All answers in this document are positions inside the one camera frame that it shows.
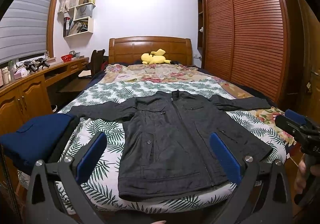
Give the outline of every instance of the yellow plush toy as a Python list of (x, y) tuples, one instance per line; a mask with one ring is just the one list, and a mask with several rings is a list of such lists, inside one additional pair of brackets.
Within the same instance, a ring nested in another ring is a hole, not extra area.
[(143, 64), (153, 64), (153, 63), (170, 63), (170, 60), (166, 60), (166, 58), (163, 56), (165, 54), (165, 51), (162, 49), (159, 49), (158, 51), (152, 51), (150, 54), (144, 53), (141, 56), (141, 60)]

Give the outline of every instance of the red basket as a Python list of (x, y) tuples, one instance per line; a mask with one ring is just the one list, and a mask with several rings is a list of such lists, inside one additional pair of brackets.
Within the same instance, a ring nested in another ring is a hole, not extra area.
[(72, 57), (73, 57), (73, 55), (65, 55), (65, 56), (62, 56), (61, 59), (63, 62), (69, 62), (69, 61), (71, 61)]

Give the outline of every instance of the cabinet door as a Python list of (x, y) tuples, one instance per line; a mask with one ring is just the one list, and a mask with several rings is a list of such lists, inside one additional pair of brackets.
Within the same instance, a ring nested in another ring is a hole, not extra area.
[(215, 76), (229, 80), (233, 23), (231, 0), (207, 0), (207, 16), (204, 68)]
[(282, 87), (286, 38), (279, 0), (233, 0), (234, 52), (231, 82), (276, 101)]
[(15, 132), (23, 125), (26, 117), (18, 88), (0, 97), (0, 135)]
[(19, 86), (22, 105), (28, 118), (52, 113), (51, 105), (44, 83), (44, 75), (40, 75)]
[[(0, 135), (15, 132), (24, 123), (26, 113), (20, 104), (20, 94), (15, 88), (0, 97)], [(13, 166), (12, 160), (5, 157), (6, 165), (13, 188), (18, 185), (17, 168)], [(0, 182), (5, 183), (2, 166), (0, 165)]]

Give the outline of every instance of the wooden headboard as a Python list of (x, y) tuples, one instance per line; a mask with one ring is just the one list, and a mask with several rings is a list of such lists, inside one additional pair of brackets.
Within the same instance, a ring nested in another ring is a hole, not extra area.
[(157, 51), (159, 48), (165, 51), (164, 56), (168, 60), (178, 61), (183, 65), (192, 64), (189, 38), (152, 36), (110, 38), (109, 63), (133, 63), (141, 59), (143, 53)]

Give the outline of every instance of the white wall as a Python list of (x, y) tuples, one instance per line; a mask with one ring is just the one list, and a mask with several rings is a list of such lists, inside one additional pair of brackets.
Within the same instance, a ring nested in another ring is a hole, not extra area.
[(62, 62), (61, 56), (67, 55), (70, 52), (70, 47), (63, 38), (64, 15), (61, 13), (58, 14), (61, 1), (62, 0), (57, 0), (53, 23), (53, 55), (57, 58), (58, 62)]
[[(96, 5), (92, 35), (66, 38), (62, 43), (63, 19), (60, 18), (54, 33), (55, 56), (75, 50), (90, 57), (94, 49), (106, 49), (107, 54), (110, 38), (129, 36), (190, 38), (194, 56), (199, 54), (196, 48), (197, 0), (96, 0)], [(200, 65), (199, 59), (194, 59), (194, 63)]]

